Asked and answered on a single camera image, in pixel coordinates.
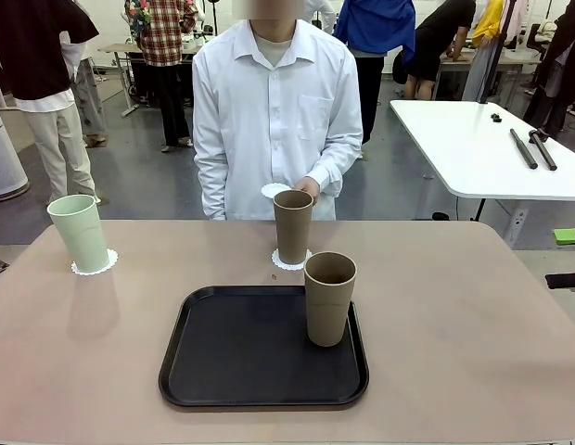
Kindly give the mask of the tall light green cup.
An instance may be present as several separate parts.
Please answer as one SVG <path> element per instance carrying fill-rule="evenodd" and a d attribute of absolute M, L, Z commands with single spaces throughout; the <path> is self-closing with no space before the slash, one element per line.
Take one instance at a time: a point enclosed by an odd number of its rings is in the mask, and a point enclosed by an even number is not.
<path fill-rule="evenodd" d="M 62 197 L 51 202 L 47 212 L 77 272 L 97 273 L 109 265 L 107 243 L 94 197 Z"/>

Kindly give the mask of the grey workbench desk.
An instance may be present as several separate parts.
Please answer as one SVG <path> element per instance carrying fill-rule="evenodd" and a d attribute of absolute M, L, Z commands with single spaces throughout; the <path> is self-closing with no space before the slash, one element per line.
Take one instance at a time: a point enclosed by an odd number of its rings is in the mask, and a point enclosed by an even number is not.
<path fill-rule="evenodd" d="M 437 98 L 441 76 L 444 72 L 468 72 L 476 51 L 464 49 L 459 60 L 453 61 L 450 57 L 441 56 L 441 64 L 432 90 L 432 100 Z M 510 81 L 510 87 L 505 97 L 505 106 L 510 107 L 514 94 L 518 91 L 521 77 L 526 67 L 536 67 L 540 63 L 536 53 L 529 49 L 502 49 L 502 54 L 496 68 Z"/>

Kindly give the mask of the mannequin in yellow top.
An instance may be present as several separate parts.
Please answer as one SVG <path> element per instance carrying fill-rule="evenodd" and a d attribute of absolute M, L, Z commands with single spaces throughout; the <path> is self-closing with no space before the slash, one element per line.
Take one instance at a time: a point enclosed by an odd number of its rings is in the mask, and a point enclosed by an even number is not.
<path fill-rule="evenodd" d="M 473 33 L 472 44 L 476 51 L 466 78 L 463 101 L 479 102 L 483 98 L 493 71 L 504 11 L 505 0 L 489 0 Z"/>

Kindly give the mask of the bystander in grey trousers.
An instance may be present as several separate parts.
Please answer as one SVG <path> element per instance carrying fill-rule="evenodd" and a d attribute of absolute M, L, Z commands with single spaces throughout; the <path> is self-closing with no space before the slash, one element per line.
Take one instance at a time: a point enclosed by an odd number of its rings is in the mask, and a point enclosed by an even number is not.
<path fill-rule="evenodd" d="M 86 51 L 86 44 L 75 46 L 70 41 L 68 32 L 59 36 L 62 44 L 63 57 L 72 68 L 72 63 L 78 61 L 77 69 L 71 77 L 71 91 L 80 115 L 83 140 L 87 148 L 103 147 L 108 143 L 108 131 L 102 101 L 98 95 L 96 79 Z"/>

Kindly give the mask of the person's left hand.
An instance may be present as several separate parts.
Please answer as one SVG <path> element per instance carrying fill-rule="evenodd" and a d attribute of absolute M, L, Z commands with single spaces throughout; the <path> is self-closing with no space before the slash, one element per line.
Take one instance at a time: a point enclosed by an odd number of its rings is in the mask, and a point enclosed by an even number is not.
<path fill-rule="evenodd" d="M 313 204 L 318 202 L 321 188 L 320 185 L 310 176 L 303 177 L 294 187 L 295 190 L 300 190 L 307 193 L 313 199 Z"/>

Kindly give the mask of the plain black metal rod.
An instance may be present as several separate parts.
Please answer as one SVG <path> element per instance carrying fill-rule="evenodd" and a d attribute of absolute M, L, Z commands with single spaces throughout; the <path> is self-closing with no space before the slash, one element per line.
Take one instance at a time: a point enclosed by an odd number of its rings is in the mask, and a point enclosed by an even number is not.
<path fill-rule="evenodd" d="M 518 152 L 520 153 L 521 157 L 524 159 L 526 165 L 531 169 L 535 170 L 538 168 L 538 164 L 535 161 L 534 157 L 530 153 L 527 146 L 523 143 L 523 141 L 519 138 L 517 132 L 514 129 L 510 129 L 510 136 L 513 139 Z"/>

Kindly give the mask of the bending bystander in black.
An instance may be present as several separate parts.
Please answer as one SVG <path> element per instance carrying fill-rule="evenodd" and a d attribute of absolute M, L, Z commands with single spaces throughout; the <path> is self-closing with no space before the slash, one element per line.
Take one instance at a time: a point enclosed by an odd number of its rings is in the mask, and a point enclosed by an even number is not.
<path fill-rule="evenodd" d="M 415 53 L 405 65 L 405 99 L 432 98 L 441 55 L 452 61 L 461 57 L 476 11 L 476 0 L 444 0 L 415 29 Z"/>

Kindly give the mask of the bystander in black tee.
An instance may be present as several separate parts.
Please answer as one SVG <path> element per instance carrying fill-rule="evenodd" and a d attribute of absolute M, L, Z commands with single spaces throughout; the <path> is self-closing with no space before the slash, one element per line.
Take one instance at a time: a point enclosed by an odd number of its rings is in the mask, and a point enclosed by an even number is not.
<path fill-rule="evenodd" d="M 101 201 L 71 90 L 85 44 L 97 36 L 73 0 L 0 0 L 0 63 L 32 130 L 50 201 L 69 194 L 68 172 L 79 194 Z"/>

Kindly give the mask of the black rod with clamp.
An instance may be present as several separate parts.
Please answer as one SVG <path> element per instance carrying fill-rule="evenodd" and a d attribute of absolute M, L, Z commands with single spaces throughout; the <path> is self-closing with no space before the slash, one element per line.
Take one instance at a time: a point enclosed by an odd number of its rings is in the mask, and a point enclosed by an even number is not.
<path fill-rule="evenodd" d="M 532 130 L 529 132 L 529 135 L 530 135 L 530 143 L 536 145 L 549 170 L 552 172 L 556 171 L 557 170 L 556 163 L 551 157 L 545 145 L 545 142 L 548 140 L 549 135 L 541 129 Z"/>

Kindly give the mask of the white folding table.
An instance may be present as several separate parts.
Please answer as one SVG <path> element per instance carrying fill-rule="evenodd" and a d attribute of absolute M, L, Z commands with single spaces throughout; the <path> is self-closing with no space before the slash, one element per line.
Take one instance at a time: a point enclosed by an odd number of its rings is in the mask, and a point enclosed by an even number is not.
<path fill-rule="evenodd" d="M 390 107 L 428 162 L 415 217 L 431 215 L 433 178 L 448 192 L 467 199 L 575 202 L 575 153 L 556 140 L 545 145 L 556 163 L 552 172 L 533 150 L 531 170 L 510 136 L 523 143 L 532 127 L 495 103 L 392 100 Z M 491 118 L 497 113 L 501 122 Z"/>

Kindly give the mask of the tall brown cup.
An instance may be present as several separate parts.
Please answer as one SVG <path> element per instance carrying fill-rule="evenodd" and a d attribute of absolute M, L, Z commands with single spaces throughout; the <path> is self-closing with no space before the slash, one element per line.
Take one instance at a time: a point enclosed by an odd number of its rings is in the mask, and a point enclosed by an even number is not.
<path fill-rule="evenodd" d="M 307 334 L 312 343 L 328 348 L 344 334 L 357 267 L 346 255 L 325 251 L 304 265 Z"/>
<path fill-rule="evenodd" d="M 313 197 L 301 190 L 287 190 L 274 197 L 279 259 L 296 265 L 305 261 L 308 249 Z"/>

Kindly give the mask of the hanging pink garment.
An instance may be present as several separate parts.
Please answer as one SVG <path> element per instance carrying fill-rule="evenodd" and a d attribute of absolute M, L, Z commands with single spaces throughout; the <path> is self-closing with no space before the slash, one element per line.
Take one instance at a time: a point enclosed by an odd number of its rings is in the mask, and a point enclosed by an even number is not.
<path fill-rule="evenodd" d="M 504 11 L 501 26 L 504 26 L 508 16 L 508 9 L 511 2 L 514 2 L 514 8 L 506 30 L 505 43 L 510 44 L 521 32 L 526 11 L 528 10 L 529 0 L 505 0 Z"/>

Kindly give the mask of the floral patterned shirt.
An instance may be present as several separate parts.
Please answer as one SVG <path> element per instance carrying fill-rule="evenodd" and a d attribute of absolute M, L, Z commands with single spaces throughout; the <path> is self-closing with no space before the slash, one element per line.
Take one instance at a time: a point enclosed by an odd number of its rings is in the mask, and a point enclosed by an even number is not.
<path fill-rule="evenodd" d="M 134 38 L 139 37 L 150 25 L 151 11 L 149 0 L 125 0 L 124 11 L 131 35 Z"/>

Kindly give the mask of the bystander in dark coat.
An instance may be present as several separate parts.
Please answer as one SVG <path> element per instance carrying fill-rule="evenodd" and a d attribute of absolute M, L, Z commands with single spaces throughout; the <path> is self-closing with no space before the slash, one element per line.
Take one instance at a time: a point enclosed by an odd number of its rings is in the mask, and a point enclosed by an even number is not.
<path fill-rule="evenodd" d="M 575 102 L 575 0 L 558 19 L 555 35 L 535 79 L 523 120 L 556 139 Z"/>

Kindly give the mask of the beige puffy jacket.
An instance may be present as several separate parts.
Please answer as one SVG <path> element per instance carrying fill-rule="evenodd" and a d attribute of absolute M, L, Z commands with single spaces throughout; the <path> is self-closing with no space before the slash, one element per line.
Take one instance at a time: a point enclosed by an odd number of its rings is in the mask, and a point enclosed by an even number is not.
<path fill-rule="evenodd" d="M 527 39 L 527 47 L 543 51 L 549 45 L 555 35 L 557 25 L 552 20 L 535 23 L 530 28 Z"/>

